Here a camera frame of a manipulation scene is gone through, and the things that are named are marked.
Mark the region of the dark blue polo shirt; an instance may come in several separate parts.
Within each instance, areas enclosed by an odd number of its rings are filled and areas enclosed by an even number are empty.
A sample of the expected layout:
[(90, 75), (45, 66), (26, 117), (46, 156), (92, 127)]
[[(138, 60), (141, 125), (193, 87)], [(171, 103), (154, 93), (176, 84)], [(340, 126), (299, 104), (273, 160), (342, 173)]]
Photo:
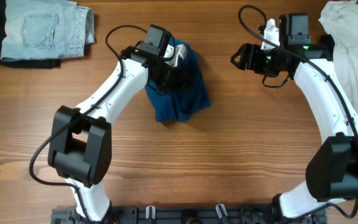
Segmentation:
[(181, 59), (180, 63), (188, 66), (192, 87), (187, 90), (178, 90), (159, 95), (153, 90), (155, 83), (150, 82), (150, 86), (146, 86), (145, 91), (155, 109), (156, 121), (185, 122), (195, 113), (211, 106), (211, 101), (196, 52), (188, 43), (182, 40), (171, 40), (169, 44), (176, 46), (183, 44), (186, 47), (186, 57)]

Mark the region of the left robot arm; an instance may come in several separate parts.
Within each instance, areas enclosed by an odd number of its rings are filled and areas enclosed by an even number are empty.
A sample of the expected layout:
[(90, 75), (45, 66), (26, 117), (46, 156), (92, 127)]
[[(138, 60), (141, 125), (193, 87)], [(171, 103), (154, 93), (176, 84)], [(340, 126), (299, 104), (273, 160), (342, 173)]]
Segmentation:
[(52, 223), (112, 223), (104, 176), (112, 160), (112, 127), (142, 89), (166, 94), (188, 86), (188, 48), (166, 29), (151, 25), (144, 41), (116, 54), (108, 79), (76, 108), (54, 115), (48, 164), (71, 188), (76, 206), (53, 210)]

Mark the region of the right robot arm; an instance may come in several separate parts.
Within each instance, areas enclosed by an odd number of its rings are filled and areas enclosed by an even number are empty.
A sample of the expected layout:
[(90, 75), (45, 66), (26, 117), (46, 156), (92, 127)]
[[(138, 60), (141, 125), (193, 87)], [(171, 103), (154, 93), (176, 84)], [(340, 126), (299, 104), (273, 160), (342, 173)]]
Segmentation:
[(358, 211), (358, 114), (342, 89), (333, 56), (313, 44), (308, 15), (291, 13), (265, 19), (254, 36), (260, 44), (244, 44), (231, 57), (241, 70), (264, 78), (287, 73), (303, 92), (318, 124), (321, 146), (306, 167), (305, 180), (274, 196), (265, 208), (267, 223), (318, 222), (329, 207), (353, 201), (347, 218)]

